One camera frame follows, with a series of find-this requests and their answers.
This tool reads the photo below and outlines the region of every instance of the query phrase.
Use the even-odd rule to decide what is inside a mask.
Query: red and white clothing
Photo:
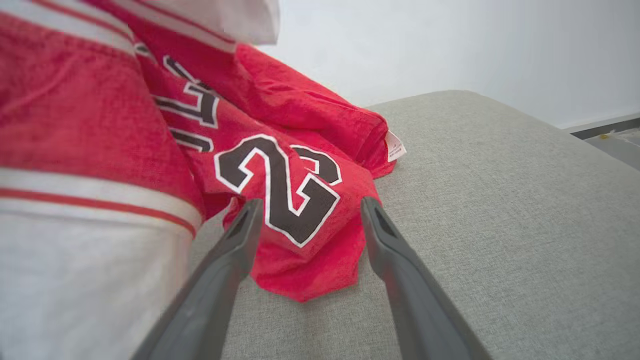
[[[0,74],[7,359],[128,357],[201,223],[246,199],[265,199],[262,288],[357,282],[360,199],[394,166],[379,115],[140,0],[0,3]]]

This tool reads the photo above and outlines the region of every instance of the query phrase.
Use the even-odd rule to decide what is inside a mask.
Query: red fabric
[[[365,245],[360,200],[377,197],[372,177],[394,166],[387,163],[385,120],[250,46],[224,53],[108,2],[95,3],[126,22],[152,56],[136,61],[104,45],[3,17],[0,165],[153,188],[190,201],[206,217],[235,199],[225,218],[229,225],[246,199],[267,197],[266,179],[284,173],[285,166],[268,168],[253,154],[244,163],[252,177],[237,193],[221,180],[217,161],[252,137],[274,139],[288,161],[291,203],[282,211],[302,211],[306,200],[297,191],[304,184],[318,184],[319,191],[338,198],[324,203],[333,207],[303,245],[266,222],[252,277],[260,287],[297,301],[356,283]],[[171,73],[165,56],[199,86],[213,89],[215,126],[158,111],[154,99],[201,106],[185,92],[194,83]],[[179,147],[170,131],[208,139],[212,149]],[[341,181],[329,183],[315,174],[316,164],[292,145],[322,152],[339,168]],[[273,154],[270,161],[279,152]]]

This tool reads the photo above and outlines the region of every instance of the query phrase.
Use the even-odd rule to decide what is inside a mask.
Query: gray couch
[[[472,92],[371,110],[408,149],[376,181],[384,208],[494,358],[640,358],[640,172]],[[357,286],[306,304],[247,278],[223,357],[399,359],[366,252]]]

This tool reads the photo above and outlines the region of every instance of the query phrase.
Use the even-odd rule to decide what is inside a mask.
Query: clothing tag
[[[387,143],[387,149],[389,151],[387,155],[387,161],[391,162],[398,159],[400,156],[406,154],[406,149],[402,144],[402,141],[390,131],[387,131],[385,136],[385,142]]]

